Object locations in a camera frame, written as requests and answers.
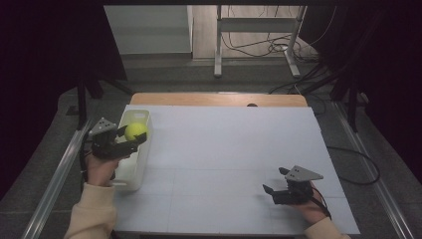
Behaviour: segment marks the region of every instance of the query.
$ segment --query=white table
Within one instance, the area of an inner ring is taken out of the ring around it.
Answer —
[[[339,230],[359,234],[310,108],[132,106],[153,136],[141,188],[118,192],[116,231],[189,235],[300,235],[308,226],[275,205],[278,168],[315,171]]]

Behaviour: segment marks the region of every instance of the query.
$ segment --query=hand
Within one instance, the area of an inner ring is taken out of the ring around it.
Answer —
[[[320,194],[315,189],[313,189],[313,191],[314,191],[314,198],[318,200],[319,202],[322,202],[322,198]],[[311,225],[314,225],[317,222],[326,218],[326,215],[323,213],[322,209],[319,206],[317,206],[315,203],[313,203],[312,201],[308,201],[307,203],[304,203],[304,204],[290,205],[290,206],[299,210],[302,213],[302,215],[305,217],[305,219],[308,221],[308,223],[310,223]]]
[[[87,184],[108,187],[114,170],[118,168],[118,163],[125,158],[128,158],[128,156],[113,160],[101,160],[92,153],[89,153],[85,157],[88,172]]]

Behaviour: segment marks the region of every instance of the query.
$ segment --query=sleeve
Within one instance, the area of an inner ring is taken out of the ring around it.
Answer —
[[[342,235],[328,217],[305,230],[305,235],[309,239],[350,239]]]
[[[108,238],[117,217],[113,197],[113,187],[85,183],[81,201],[72,209],[65,239]]]

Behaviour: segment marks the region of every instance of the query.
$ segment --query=white cabinet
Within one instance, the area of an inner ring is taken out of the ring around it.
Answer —
[[[192,6],[105,6],[121,55],[192,52]]]

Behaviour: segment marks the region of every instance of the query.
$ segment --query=clear plastic container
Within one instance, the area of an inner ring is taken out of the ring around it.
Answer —
[[[149,111],[145,110],[127,110],[123,113],[118,128],[128,125],[132,122],[142,122],[148,127],[146,142],[142,143],[137,152],[130,155],[130,158],[121,160],[118,168],[115,170],[115,179],[111,182],[116,190],[139,189],[142,183],[143,172],[148,159],[149,146],[153,135],[153,128]],[[117,142],[126,141],[124,136],[118,137]]]

